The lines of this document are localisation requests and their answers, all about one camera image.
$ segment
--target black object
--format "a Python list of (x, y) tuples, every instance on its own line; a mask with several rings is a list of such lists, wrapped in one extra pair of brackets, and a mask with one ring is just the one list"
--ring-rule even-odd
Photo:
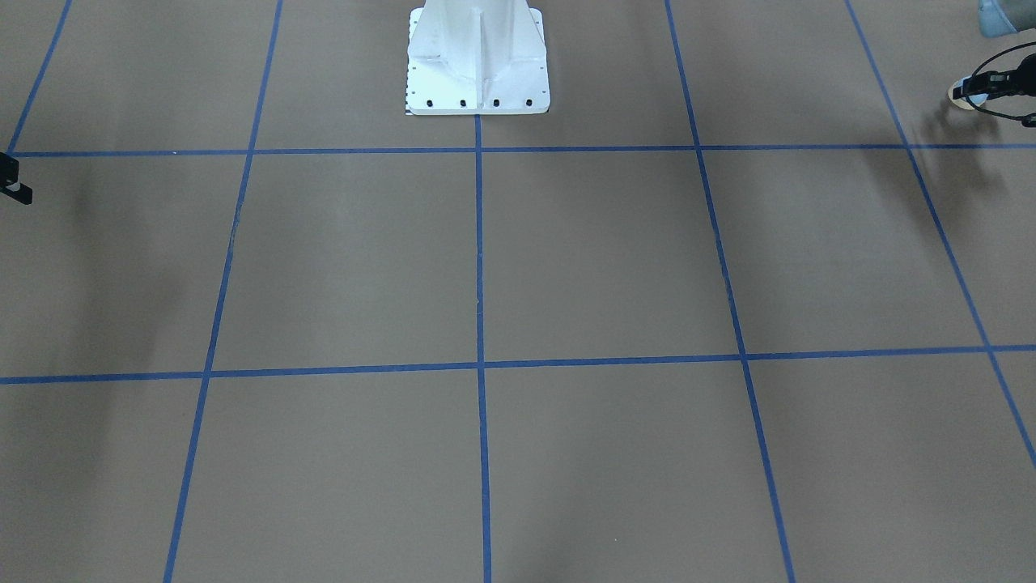
[(32, 204), (32, 188), (18, 181), (18, 159), (3, 152), (0, 152), (0, 192), (22, 204)]
[(1002, 51), (989, 57), (985, 62), (978, 65), (978, 68), (975, 69), (975, 72), (973, 72), (971, 77), (965, 79), (965, 82), (961, 83), (960, 87), (953, 89), (953, 98), (962, 98), (968, 103), (968, 105), (974, 107), (975, 111), (986, 113), (988, 115), (995, 115), (997, 117), (1003, 117), (1005, 119), (1020, 121), (1026, 127), (1036, 127), (1036, 112), (1030, 113), (1029, 115), (1007, 115), (1006, 113), (990, 111), (983, 107), (979, 107), (971, 100), (972, 96), (981, 95), (983, 93), (988, 95), (987, 99), (996, 99), (998, 97), (1007, 97), (1012, 95), (1029, 95), (1036, 97), (1036, 53), (1023, 59), (1021, 64), (1019, 64), (1014, 70), (1008, 70), (1005, 72), (987, 70), (979, 74), (980, 70), (985, 68), (985, 65), (1006, 55), (1007, 53), (1033, 46), (1036, 46), (1036, 42), (1026, 42), (1025, 45), (1018, 45), (1017, 47)]

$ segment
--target blue grid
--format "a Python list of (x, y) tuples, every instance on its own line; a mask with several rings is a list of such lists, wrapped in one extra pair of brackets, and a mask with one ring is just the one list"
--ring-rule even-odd
[[(673, 51), (675, 54), (677, 66), (680, 72), (684, 98), (687, 108), (688, 122), (690, 125), (693, 143), (682, 145), (610, 145), (610, 146), (544, 146), (544, 147), (489, 147), (482, 143), (482, 120), (474, 117), (474, 146), (473, 147), (380, 147), (380, 148), (257, 148), (256, 142), (259, 134), (259, 124), (262, 118), (263, 101), (265, 99), (266, 86), (269, 81), (269, 72), (274, 61), (277, 47), (278, 31), (280, 28), (281, 14), (284, 0), (278, 0), (272, 30), (270, 31), (267, 46), (266, 60), (263, 69), (262, 81), (259, 88), (259, 96), (256, 101), (255, 115), (253, 118), (252, 133), (249, 140), (249, 147), (244, 149), (180, 149), (180, 150), (114, 150), (114, 151), (18, 151), (18, 141), (22, 135), (25, 122), (32, 110), (33, 101), (38, 93), (48, 66), (58, 46), (61, 33), (64, 29), (73, 0), (65, 0), (60, 18), (54, 31), (54, 35), (48, 47), (47, 54), (39, 67), (39, 71), (33, 82), (32, 88), (26, 99), (25, 107), (19, 117), (18, 124), (7, 146), (7, 153), (20, 157), (109, 157), (109, 156), (199, 156), (199, 155), (241, 155), (244, 156), (244, 168), (241, 174), (241, 181), (237, 196), (237, 204), (234, 211), (229, 241), (227, 245), (226, 259), (224, 263), (223, 276), (220, 285), (220, 294), (217, 301), (215, 314), (212, 320), (212, 329), (209, 347), (206, 354), (205, 367), (202, 371), (192, 372), (167, 372), (167, 373), (130, 373), (110, 375), (58, 375), (38, 377), (0, 377), (0, 386), (3, 385), (44, 385), (55, 383), (95, 383), (95, 382), (128, 382), (128, 381), (165, 381), (165, 380), (196, 380), (201, 382), (198, 395), (198, 403), (195, 412), (194, 425), (191, 435), (191, 442), (188, 450), (188, 459), (184, 466), (180, 495), (177, 503), (176, 518), (173, 525), (170, 540), (169, 554), (167, 557), (164, 582), (171, 583), (176, 562), (176, 553), (179, 545), (179, 537), (182, 528), (183, 516), (186, 509), (188, 495), (191, 487), (191, 476), (194, 468), (195, 455), (197, 453), (198, 441), (202, 428), (202, 419), (205, 410), (205, 401), (208, 393), (209, 382), (212, 379), (234, 379), (234, 378), (256, 378), (256, 377), (293, 377), (293, 376), (321, 376), (321, 375), (371, 375), (371, 374), (392, 374), (392, 373), (413, 373), (429, 371), (476, 371), (478, 373), (478, 400), (479, 400), (479, 422), (480, 422), (480, 451), (482, 469), (482, 517), (483, 517), (483, 564), (484, 582), (492, 581), (492, 545), (490, 538), (490, 471), (489, 471), (489, 429), (487, 424), (487, 402), (486, 402), (486, 376), (488, 370), (500, 369), (530, 369), (530, 368), (579, 368), (579, 367), (615, 367), (615, 366), (655, 366), (655, 365), (675, 365), (675, 363), (703, 363), (703, 362), (740, 362), (748, 391), (749, 404), (752, 409), (752, 417), (755, 425), (756, 437), (759, 445), (759, 455), (767, 478), (770, 492), (771, 504), (774, 514), (774, 522), (777, 529), (779, 544), (784, 559), (786, 577), (789, 583), (795, 583), (795, 567), (792, 558), (790, 547), (783, 525), (780, 509), (780, 500), (777, 492), (777, 485), (774, 478), (773, 469), (770, 462), (769, 451), (766, 441), (766, 432), (762, 418), (758, 409), (755, 397), (755, 389), (752, 382), (751, 367), (753, 361), (774, 361), (774, 360), (803, 360), (803, 359), (845, 359), (845, 358), (895, 358), (905, 356), (921, 355), (961, 355), (961, 354), (984, 354), (988, 357), (989, 363), (997, 376), (1004, 399), (1011, 411), (1012, 417), (1021, 437), (1023, 443), (1028, 450), (1033, 466), (1036, 467), (1036, 449), (1033, 447), (1032, 439), (1021, 419), (1014, 398), (1003, 376), (997, 358), (998, 354), (1005, 353), (1036, 353), (1036, 345), (1003, 345), (996, 346), (989, 342), (985, 327), (979, 316), (979, 312), (971, 296), (968, 284), (965, 280), (963, 271), (957, 262), (949, 237), (943, 228), (939, 212), (929, 195), (927, 184), (921, 174), (915, 150), (925, 149), (1034, 149), (1036, 143), (1001, 143), (1001, 144), (917, 144), (911, 143), (903, 130), (899, 115), (892, 103), (888, 88), (885, 85), (881, 70), (870, 50), (866, 34), (860, 24), (852, 0), (843, 0), (845, 8), (856, 28), (859, 39), (867, 55), (871, 69), (874, 74), (882, 94), (885, 98), (889, 113), (896, 125), (900, 143), (894, 144), (702, 144), (697, 129), (694, 107), (691, 98), (690, 86), (684, 67), (683, 53), (680, 49), (680, 39), (677, 33), (675, 22), (672, 13), (670, 0), (664, 0), (666, 14), (668, 18), (669, 31), (672, 38)], [(744, 337), (741, 330), (741, 322), (738, 317), (737, 302), (735, 299), (733, 286), (730, 281), (729, 271), (726, 264), (726, 257), (723, 251), (723, 241), (716, 215), (715, 205), (712, 199), (712, 188), (709, 182), (709, 173), (703, 153), (706, 151), (758, 151), (758, 150), (861, 150), (861, 149), (886, 149), (902, 150), (906, 153), (914, 169), (918, 185), (924, 196), (932, 222), (939, 232), (947, 257), (953, 267), (957, 282), (960, 286), (961, 294), (968, 304), (975, 327), (982, 341), (981, 346), (966, 347), (933, 347), (916, 349), (872, 349), (856, 351), (814, 351), (814, 352), (789, 352), (789, 353), (749, 353), (745, 349)], [(487, 153), (522, 153), (522, 152), (594, 152), (594, 151), (693, 151), (695, 152), (698, 170), (700, 173), (702, 186), (704, 190), (706, 202), (709, 208), (710, 222), (715, 234), (717, 258), (726, 286), (727, 300), (730, 311), (731, 325), (738, 345), (737, 354), (718, 355), (683, 355), (683, 356), (658, 356), (658, 357), (625, 357), (625, 358), (589, 358), (589, 359), (546, 359), (546, 360), (501, 360), (487, 361), (485, 358), (485, 297), (484, 297), (484, 231), (483, 231), (483, 156)], [(353, 154), (353, 153), (472, 153), (476, 157), (476, 215), (477, 215), (477, 360), (474, 362), (442, 362), (442, 363), (415, 363), (415, 365), (386, 365), (367, 367), (326, 367), (326, 368), (299, 368), (299, 369), (269, 369), (269, 370), (227, 370), (219, 371), (213, 369), (217, 344), (220, 336), (220, 325), (223, 317), (223, 309), (226, 302), (227, 289), (230, 281), (231, 267), (234, 255), (234, 238), (240, 222), (241, 208), (248, 192), (249, 177), (252, 169), (252, 162), (256, 155), (305, 155), (305, 154)]]

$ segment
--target black robotic end effector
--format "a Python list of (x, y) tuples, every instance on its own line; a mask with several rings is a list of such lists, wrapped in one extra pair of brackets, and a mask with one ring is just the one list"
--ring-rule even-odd
[[(960, 87), (953, 89), (954, 99), (978, 95), (986, 95), (987, 100), (1013, 95), (1036, 96), (1036, 54), (1023, 59), (1014, 70), (987, 70), (967, 78)], [(1026, 127), (1036, 127), (1036, 113), (1012, 118), (1021, 121)]]
[(0, 152), (0, 192), (22, 204), (32, 204), (32, 188), (18, 181), (18, 159), (3, 152)]

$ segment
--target white metal bracket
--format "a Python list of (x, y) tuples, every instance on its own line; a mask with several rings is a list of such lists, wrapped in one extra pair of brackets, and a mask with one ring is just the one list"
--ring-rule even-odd
[(525, 0), (427, 0), (410, 12), (407, 114), (545, 113), (544, 38)]

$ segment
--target black cable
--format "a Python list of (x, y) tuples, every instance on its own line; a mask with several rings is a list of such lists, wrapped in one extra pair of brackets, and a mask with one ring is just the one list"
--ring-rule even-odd
[(1006, 113), (1000, 113), (999, 111), (991, 111), (983, 107), (979, 107), (975, 105), (975, 101), (971, 100), (971, 95), (968, 94), (968, 82), (977, 77), (978, 74), (981, 72), (982, 69), (985, 68), (987, 64), (991, 63), (992, 61), (999, 59), (1000, 57), (1008, 53), (1013, 53), (1014, 51), (1019, 51), (1021, 49), (1026, 49), (1029, 47), (1036, 47), (1036, 40), (1032, 42), (1026, 42), (1024, 45), (1018, 45), (1017, 47), (1011, 47), (1006, 51), (1001, 51), (996, 55), (986, 59), (985, 62), (983, 62), (982, 64), (978, 65), (978, 68), (975, 69), (975, 72), (972, 72), (971, 77), (966, 79), (965, 82), (960, 84), (960, 92), (963, 93), (965, 100), (968, 103), (968, 105), (975, 108), (975, 111), (981, 111), (982, 113), (986, 113), (988, 115), (996, 115), (997, 117), (1003, 117), (1004, 119), (1010, 119), (1011, 121), (1025, 121), (1026, 119), (1031, 118), (1033, 116), (1032, 113), (1030, 113), (1029, 115), (1008, 115)]

